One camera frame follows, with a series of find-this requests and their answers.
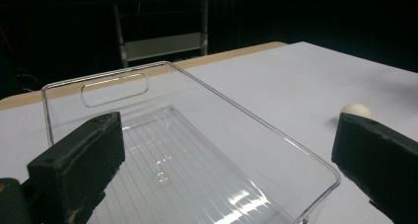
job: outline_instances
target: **white table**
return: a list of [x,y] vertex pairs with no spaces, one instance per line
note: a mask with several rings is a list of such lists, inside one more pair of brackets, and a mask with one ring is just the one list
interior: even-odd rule
[[[179,65],[199,65],[187,71],[335,168],[330,161],[333,139],[339,111],[348,104],[367,106],[375,120],[418,140],[418,74],[305,42],[281,45],[274,42]],[[28,177],[26,164],[47,148],[39,94],[22,97],[0,102],[0,177],[21,182]],[[316,223],[392,222],[342,176]]]

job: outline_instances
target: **ping pong ball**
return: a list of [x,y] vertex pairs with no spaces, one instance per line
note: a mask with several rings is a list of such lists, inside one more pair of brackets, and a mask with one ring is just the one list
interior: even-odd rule
[[341,110],[341,112],[351,113],[351,114],[354,114],[354,115],[358,115],[358,116],[373,119],[372,112],[367,107],[365,107],[361,104],[347,105]]

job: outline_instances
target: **clear plastic tray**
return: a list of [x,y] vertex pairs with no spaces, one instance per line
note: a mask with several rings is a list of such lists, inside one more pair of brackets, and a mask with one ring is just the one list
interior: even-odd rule
[[126,161],[89,223],[313,223],[340,182],[317,155],[169,62],[42,95],[50,144],[121,113]]

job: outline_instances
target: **dark background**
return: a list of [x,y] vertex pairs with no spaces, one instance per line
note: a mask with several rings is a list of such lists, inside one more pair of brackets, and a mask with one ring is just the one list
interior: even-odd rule
[[[118,6],[125,40],[201,27],[200,0],[130,0]],[[208,51],[306,41],[418,72],[415,7],[411,0],[209,0]],[[121,67],[112,3],[0,2],[0,26],[0,98]]]

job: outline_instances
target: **tray handle cutout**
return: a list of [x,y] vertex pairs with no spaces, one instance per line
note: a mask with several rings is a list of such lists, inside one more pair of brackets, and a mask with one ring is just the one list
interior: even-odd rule
[[87,83],[81,87],[80,96],[84,106],[95,108],[143,95],[148,89],[147,75],[136,73]]

